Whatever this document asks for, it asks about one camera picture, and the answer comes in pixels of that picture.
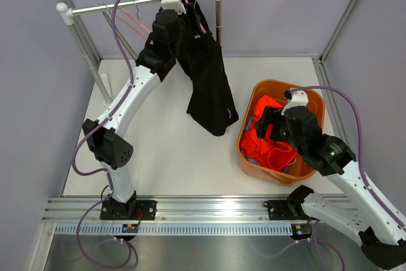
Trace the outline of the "pink hanger with black shorts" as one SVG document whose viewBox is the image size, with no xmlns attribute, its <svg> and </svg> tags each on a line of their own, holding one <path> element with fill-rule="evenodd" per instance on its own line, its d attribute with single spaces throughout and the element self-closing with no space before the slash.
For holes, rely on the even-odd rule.
<svg viewBox="0 0 406 271">
<path fill-rule="evenodd" d="M 183 4 L 185 4 L 185 3 L 193 3 L 194 4 L 195 10 L 196 10 L 196 15 L 197 15 L 197 25 L 198 25 L 198 30 L 199 30 L 198 38 L 200 38 L 204 34 L 207 34 L 207 29 L 206 29 L 206 26 L 203 23 L 200 6 L 199 6 L 197 0 L 182 0 L 182 2 L 183 2 Z"/>
</svg>

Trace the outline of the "light blue shorts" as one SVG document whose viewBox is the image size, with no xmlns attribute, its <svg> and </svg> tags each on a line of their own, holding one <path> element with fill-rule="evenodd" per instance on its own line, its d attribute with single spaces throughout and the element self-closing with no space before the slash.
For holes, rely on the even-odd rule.
<svg viewBox="0 0 406 271">
<path fill-rule="evenodd" d="M 283 173 L 286 173 L 287 168 L 299 157 L 298 153 L 285 142 L 258 138 L 253 116 L 245 126 L 240 150 L 249 162 Z"/>
</svg>

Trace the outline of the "orange shorts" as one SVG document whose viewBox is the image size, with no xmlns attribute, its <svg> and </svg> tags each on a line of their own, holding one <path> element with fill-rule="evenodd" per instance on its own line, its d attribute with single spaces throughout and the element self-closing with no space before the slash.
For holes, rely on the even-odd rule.
<svg viewBox="0 0 406 271">
<path fill-rule="evenodd" d="M 244 127 L 240 143 L 242 155 L 251 163 L 278 172 L 286 172 L 294 164 L 299 154 L 287 143 L 269 139 L 273 125 L 268 126 L 266 137 L 258 138 L 255 123 L 261 118 L 266 106 L 281 108 L 281 104 L 268 95 L 262 96 L 254 105 Z"/>
</svg>

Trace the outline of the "black shorts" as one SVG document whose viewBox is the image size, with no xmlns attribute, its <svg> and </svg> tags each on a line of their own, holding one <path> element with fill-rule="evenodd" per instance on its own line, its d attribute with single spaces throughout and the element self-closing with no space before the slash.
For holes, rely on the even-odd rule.
<svg viewBox="0 0 406 271">
<path fill-rule="evenodd" d="M 227 127 L 238 121 L 239 115 L 226 76 L 221 46 L 213 37 L 202 10 L 201 14 L 207 34 L 183 43 L 178 49 L 177 60 L 192 82 L 187 114 L 210 134 L 222 136 Z"/>
</svg>

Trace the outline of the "pink hanger with orange shorts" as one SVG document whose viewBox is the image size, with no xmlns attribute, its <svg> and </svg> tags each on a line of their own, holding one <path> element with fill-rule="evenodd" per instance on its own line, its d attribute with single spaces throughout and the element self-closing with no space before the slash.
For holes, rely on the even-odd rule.
<svg viewBox="0 0 406 271">
<path fill-rule="evenodd" d="M 133 15 L 128 10 L 120 8 L 117 13 L 117 18 L 140 38 L 146 41 L 151 30 L 139 19 L 138 14 L 139 11 L 136 12 L 136 15 Z"/>
</svg>

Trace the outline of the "grey clothes hanger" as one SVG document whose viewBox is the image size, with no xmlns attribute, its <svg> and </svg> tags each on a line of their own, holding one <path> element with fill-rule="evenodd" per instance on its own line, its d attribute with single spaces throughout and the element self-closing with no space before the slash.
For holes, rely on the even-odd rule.
<svg viewBox="0 0 406 271">
<path fill-rule="evenodd" d="M 106 19 L 106 21 L 107 21 L 108 25 L 110 26 L 110 28 L 112 28 L 111 10 L 107 8 L 107 10 L 104 11 L 102 14 L 103 14 L 104 18 Z M 135 61 L 138 58 L 137 52 L 133 49 L 133 47 L 130 45 L 128 40 L 121 33 L 121 31 L 118 29 L 118 27 L 116 27 L 116 31 L 117 31 L 118 39 L 120 40 L 121 44 L 123 45 L 125 50 L 129 53 L 130 57 Z"/>
</svg>

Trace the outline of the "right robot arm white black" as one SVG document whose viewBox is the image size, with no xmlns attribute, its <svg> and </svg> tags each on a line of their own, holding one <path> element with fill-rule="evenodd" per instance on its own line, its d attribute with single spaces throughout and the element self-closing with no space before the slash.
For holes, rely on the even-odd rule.
<svg viewBox="0 0 406 271">
<path fill-rule="evenodd" d="M 316 115 L 305 106 L 287 110 L 266 106 L 255 124 L 259 138 L 288 143 L 311 168 L 337 186 L 356 206 L 350 213 L 304 185 L 287 197 L 288 213 L 320 220 L 360 246 L 376 266 L 391 270 L 405 264 L 405 225 L 385 198 L 361 173 L 355 153 L 338 137 L 322 133 Z"/>
</svg>

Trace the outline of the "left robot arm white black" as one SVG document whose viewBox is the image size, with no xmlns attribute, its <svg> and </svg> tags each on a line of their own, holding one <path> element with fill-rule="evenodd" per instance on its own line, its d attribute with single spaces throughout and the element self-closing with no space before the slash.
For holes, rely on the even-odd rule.
<svg viewBox="0 0 406 271">
<path fill-rule="evenodd" d="M 82 125 L 88 148 L 107 172 L 112 188 L 101 205 L 102 220 L 135 220 L 146 209 L 137 202 L 129 177 L 128 162 L 134 148 L 124 137 L 148 95 L 176 65 L 188 14 L 192 11 L 190 3 L 179 11 L 160 8 L 144 49 L 130 66 L 130 78 L 125 86 L 97 120 L 86 119 Z"/>
</svg>

